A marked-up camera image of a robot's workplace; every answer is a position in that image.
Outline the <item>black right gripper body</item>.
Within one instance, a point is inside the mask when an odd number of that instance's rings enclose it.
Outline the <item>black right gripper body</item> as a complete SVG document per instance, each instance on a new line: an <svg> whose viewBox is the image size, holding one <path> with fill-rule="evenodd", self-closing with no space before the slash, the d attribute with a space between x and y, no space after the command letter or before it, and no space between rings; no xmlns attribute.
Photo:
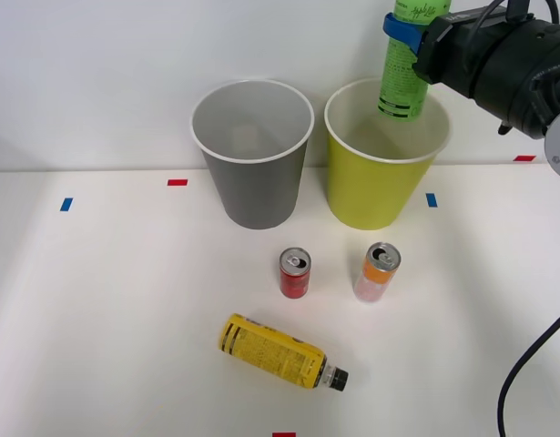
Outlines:
<svg viewBox="0 0 560 437"><path fill-rule="evenodd" d="M466 39L476 15L436 17L424 30L414 73L430 85L444 84L458 94L473 97L474 76L484 54L500 39L503 17L491 15L470 45L469 67L463 66Z"/></svg>

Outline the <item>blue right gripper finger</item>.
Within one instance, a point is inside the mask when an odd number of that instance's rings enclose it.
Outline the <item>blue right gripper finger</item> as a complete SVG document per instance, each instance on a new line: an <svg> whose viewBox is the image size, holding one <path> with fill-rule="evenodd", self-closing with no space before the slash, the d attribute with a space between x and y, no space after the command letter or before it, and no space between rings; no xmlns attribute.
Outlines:
<svg viewBox="0 0 560 437"><path fill-rule="evenodd" d="M402 43L415 56L419 56L426 46L430 44L428 23L409 23L402 21L389 13L384 17L382 30L391 39Z"/></svg>

